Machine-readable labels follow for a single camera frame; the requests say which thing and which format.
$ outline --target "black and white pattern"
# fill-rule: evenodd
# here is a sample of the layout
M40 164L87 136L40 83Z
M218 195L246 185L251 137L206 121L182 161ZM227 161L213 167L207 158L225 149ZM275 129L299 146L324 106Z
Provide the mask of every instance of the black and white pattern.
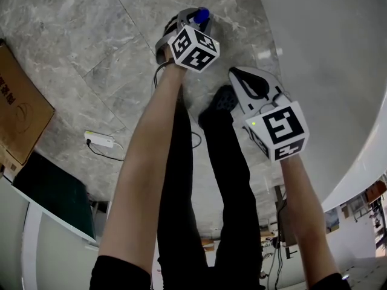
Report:
M201 48L196 47L189 53L186 58L184 58L181 64L200 71L206 65L208 65L214 58L214 55L209 54Z
M255 144L258 145L258 147L263 151L263 153L266 155L268 158L268 149L266 145L261 141L261 139L257 136L257 134L254 133L254 131L250 129L250 134L251 134L251 139L255 142Z
M195 35L199 44L204 45L210 50L216 52L215 44L213 43L211 38L207 37L204 33L201 33L198 30L195 30Z
M274 152L275 160L279 160L285 157L289 157L298 153L302 149L302 145L304 144L304 138L301 140L295 141L289 145L284 147L277 148Z
M274 145L304 133L290 106L266 115L263 120Z
M189 39L187 30L182 30L172 43L172 49L175 53L176 59L179 59L179 57L185 52L187 48L189 48L189 45L191 44L192 42Z

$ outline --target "black pants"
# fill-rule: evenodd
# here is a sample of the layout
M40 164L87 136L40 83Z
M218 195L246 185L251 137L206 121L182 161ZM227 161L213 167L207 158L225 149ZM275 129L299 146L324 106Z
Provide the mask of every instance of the black pants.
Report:
M258 289L261 235L250 171L227 111L203 121L211 165L224 203L221 242L209 268L192 209L192 139L185 106L177 103L158 220L164 289Z

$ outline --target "white cube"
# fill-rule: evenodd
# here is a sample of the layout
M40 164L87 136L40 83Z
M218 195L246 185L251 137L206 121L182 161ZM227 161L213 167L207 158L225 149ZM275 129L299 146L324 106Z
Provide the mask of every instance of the white cube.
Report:
M302 152L309 139L307 122L296 101L248 118L245 125L250 138L272 162Z
M198 73L220 55L219 42L188 25L176 37L170 38L168 44L177 65Z

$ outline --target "blue object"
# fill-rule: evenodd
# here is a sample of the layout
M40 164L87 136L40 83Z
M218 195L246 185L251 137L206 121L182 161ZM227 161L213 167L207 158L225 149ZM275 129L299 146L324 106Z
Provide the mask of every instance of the blue object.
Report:
M199 25L209 17L210 17L210 11L207 8L203 7L199 9L199 12L193 18L193 21Z

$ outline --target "gray marble floor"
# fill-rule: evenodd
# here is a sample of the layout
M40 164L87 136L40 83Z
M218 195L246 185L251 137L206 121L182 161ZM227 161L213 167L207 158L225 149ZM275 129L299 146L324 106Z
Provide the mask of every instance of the gray marble floor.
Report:
M93 155L84 130L110 134L126 149L152 93L154 45L167 21L191 6L214 13L212 36L221 44L221 57L202 74L190 72L184 83L193 130L204 138L198 114L228 82L229 67L257 66L281 80L260 0L0 0L0 36L56 109L37 150L83 181L96 198L111 198L121 164ZM240 108L233 115L259 216L266 219L275 213L268 190L282 183L282 173L241 129ZM205 140L194 150L193 183L198 227L212 235L222 224L222 201Z

